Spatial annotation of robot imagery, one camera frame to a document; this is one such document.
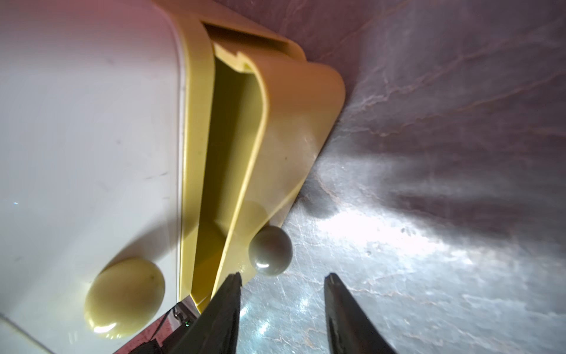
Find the white drawer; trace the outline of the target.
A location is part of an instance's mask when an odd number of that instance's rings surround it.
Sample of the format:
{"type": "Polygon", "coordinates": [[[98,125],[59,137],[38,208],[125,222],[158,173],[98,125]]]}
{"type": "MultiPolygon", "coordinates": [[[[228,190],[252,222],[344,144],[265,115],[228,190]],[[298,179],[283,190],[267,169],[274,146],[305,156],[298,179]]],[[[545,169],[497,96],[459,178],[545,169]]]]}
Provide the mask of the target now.
{"type": "Polygon", "coordinates": [[[85,298],[110,263],[177,301],[181,65],[151,1],[1,3],[1,351],[113,353],[85,298]]]}

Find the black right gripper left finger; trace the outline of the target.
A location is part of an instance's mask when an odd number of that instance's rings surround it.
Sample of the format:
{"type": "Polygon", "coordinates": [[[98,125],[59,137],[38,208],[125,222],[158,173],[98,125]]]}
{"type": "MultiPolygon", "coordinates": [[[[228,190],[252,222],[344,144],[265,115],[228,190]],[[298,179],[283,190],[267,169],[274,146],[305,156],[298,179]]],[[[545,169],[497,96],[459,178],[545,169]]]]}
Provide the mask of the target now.
{"type": "Polygon", "coordinates": [[[174,341],[169,353],[235,353],[242,278],[230,274],[205,311],[174,341]]]}

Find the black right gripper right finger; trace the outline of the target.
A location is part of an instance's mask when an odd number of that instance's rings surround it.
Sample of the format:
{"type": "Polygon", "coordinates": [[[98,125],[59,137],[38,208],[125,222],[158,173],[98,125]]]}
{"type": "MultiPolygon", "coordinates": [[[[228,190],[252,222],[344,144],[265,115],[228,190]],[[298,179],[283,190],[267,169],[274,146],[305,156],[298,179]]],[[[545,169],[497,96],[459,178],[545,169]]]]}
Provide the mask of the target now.
{"type": "Polygon", "coordinates": [[[324,299],[331,353],[396,353],[336,273],[325,277],[324,299]]]}

